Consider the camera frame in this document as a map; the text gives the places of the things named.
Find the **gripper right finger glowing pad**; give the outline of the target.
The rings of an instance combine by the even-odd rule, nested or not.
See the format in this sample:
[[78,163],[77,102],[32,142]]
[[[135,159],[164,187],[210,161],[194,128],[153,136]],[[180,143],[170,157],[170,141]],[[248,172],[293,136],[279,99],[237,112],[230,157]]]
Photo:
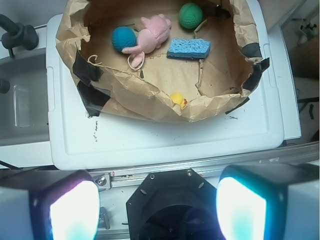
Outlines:
[[320,167],[229,165],[217,185],[216,213],[227,240],[318,240]]

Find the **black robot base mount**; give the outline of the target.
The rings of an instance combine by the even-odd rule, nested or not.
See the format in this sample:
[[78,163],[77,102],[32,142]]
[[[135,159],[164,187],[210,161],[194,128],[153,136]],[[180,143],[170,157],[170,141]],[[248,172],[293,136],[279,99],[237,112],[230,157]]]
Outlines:
[[223,240],[217,189],[194,170],[149,174],[126,202],[132,240]]

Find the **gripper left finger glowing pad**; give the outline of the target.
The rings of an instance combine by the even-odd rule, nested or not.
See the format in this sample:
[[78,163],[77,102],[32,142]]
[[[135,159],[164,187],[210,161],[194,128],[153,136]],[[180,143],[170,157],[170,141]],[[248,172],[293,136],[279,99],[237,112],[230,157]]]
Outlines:
[[86,170],[2,170],[2,240],[93,240],[100,196]]

